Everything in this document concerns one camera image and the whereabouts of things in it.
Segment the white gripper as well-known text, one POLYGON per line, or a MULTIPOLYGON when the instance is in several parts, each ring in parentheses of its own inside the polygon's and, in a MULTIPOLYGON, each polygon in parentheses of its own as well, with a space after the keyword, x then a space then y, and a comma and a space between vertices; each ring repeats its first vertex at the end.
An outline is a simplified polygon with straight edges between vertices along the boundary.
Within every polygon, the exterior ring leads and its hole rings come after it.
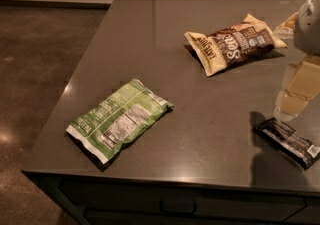
POLYGON ((280 39, 294 38, 297 49, 311 54, 289 64, 275 102, 274 117, 291 121, 320 93, 320 0, 306 0, 273 34, 280 39))

